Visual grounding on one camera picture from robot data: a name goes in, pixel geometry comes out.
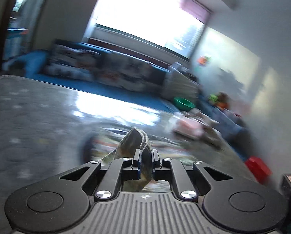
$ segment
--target circular cap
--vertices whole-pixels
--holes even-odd
[[[101,199],[106,199],[106,198],[109,198],[111,197],[112,193],[110,191],[107,191],[107,190],[101,190],[101,191],[98,191],[96,193],[96,196],[101,198]]]
[[[196,196],[196,192],[192,190],[186,190],[186,191],[181,192],[180,195],[184,198],[190,199]]]
[[[284,220],[287,202],[276,190],[236,178],[211,180],[203,200],[203,211],[216,224],[237,233],[262,233]]]
[[[262,196],[253,192],[238,192],[229,199],[232,207],[243,212],[256,212],[265,207]]]
[[[40,192],[27,200],[27,206],[36,212],[50,212],[59,208],[63,203],[61,195],[54,192]]]

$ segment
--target window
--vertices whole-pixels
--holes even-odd
[[[209,11],[193,0],[98,0],[96,23],[188,58]]]

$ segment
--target green bowl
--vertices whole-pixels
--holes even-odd
[[[191,109],[195,108],[195,104],[190,102],[189,100],[186,100],[182,97],[175,97],[174,98],[174,105],[181,111],[190,111]]]

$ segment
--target silver screw head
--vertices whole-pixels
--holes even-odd
[[[101,199],[106,199],[108,197],[111,197],[112,193],[110,191],[107,191],[107,190],[101,190],[101,191],[98,191],[96,193],[96,196],[101,198]]]
[[[196,196],[196,192],[192,190],[186,190],[186,191],[181,192],[180,195],[184,198],[190,199]]]

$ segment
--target ribbed gray panel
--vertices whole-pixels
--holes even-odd
[[[96,203],[84,221],[63,233],[231,234],[212,225],[195,203],[179,201],[171,192],[121,192],[115,200]]]

